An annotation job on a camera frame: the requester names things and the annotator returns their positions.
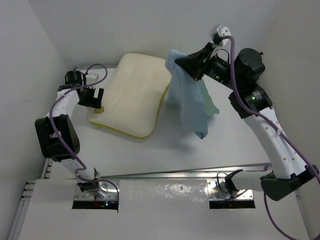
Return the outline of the light blue pillowcase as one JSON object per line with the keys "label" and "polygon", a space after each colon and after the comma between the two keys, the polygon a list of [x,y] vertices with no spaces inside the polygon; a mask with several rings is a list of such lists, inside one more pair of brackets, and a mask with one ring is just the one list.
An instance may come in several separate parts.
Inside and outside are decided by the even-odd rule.
{"label": "light blue pillowcase", "polygon": [[186,53],[172,49],[165,60],[165,67],[171,74],[167,102],[179,111],[183,128],[204,139],[209,133],[210,119],[220,110],[213,103],[205,82],[193,80],[175,63],[186,56]]}

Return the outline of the cream pillow with yellow edge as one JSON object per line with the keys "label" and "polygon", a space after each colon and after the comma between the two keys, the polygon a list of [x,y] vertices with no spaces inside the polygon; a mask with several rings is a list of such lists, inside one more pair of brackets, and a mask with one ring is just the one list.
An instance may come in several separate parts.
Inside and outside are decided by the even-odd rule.
{"label": "cream pillow with yellow edge", "polygon": [[145,54],[124,54],[104,89],[103,112],[90,110],[88,121],[133,138],[149,137],[171,81],[165,62]]}

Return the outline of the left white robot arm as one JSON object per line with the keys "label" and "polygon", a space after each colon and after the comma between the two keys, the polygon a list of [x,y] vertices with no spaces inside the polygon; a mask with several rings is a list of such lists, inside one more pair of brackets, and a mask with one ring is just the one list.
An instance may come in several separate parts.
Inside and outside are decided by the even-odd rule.
{"label": "left white robot arm", "polygon": [[102,108],[104,89],[96,89],[99,81],[100,77],[95,73],[68,71],[64,84],[57,89],[57,98],[49,113],[37,119],[34,125],[42,155],[68,169],[83,193],[102,199],[108,185],[100,182],[100,174],[94,167],[76,159],[80,140],[71,121],[76,105],[91,110]]}

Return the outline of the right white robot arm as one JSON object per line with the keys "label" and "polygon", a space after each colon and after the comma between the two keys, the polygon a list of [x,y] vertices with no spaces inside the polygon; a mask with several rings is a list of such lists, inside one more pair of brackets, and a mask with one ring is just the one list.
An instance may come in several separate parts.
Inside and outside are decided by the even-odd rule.
{"label": "right white robot arm", "polygon": [[174,62],[194,83],[207,75],[232,90],[228,97],[230,104],[253,131],[271,164],[266,173],[238,169],[226,175],[222,190],[229,195],[255,190],[279,201],[313,178],[319,178],[318,168],[305,161],[283,132],[270,97],[257,84],[265,71],[262,53],[244,48],[237,57],[230,56],[225,61],[217,56],[216,50],[217,46],[207,43],[200,51],[178,57]]}

